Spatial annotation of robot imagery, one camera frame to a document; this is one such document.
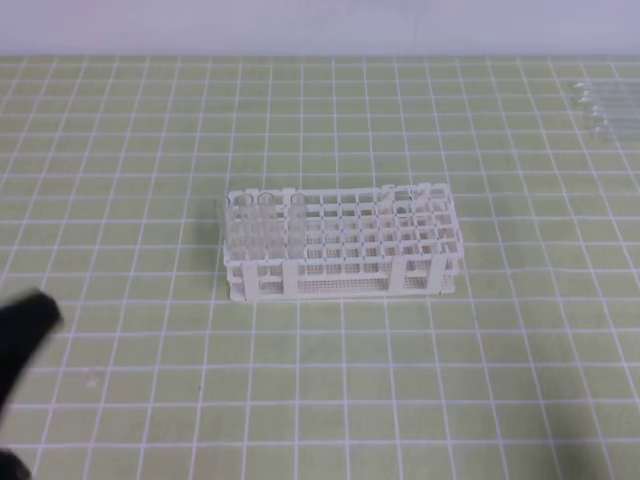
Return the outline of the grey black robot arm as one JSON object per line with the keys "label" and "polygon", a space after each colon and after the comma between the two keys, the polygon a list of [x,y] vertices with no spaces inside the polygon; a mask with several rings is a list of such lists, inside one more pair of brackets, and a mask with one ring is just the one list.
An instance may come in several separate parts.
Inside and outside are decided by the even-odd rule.
{"label": "grey black robot arm", "polygon": [[23,370],[47,336],[62,323],[57,302],[33,290],[1,305],[1,415]]}

